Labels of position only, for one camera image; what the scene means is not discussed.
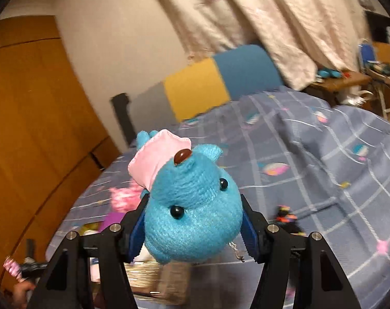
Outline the person's left hand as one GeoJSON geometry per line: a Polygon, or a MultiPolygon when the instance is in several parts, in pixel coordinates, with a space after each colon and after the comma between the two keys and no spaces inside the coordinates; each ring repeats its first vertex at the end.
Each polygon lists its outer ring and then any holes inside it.
{"type": "Polygon", "coordinates": [[[13,289],[13,307],[17,309],[26,309],[28,304],[28,293],[34,291],[36,285],[30,280],[17,283],[13,289]]]}

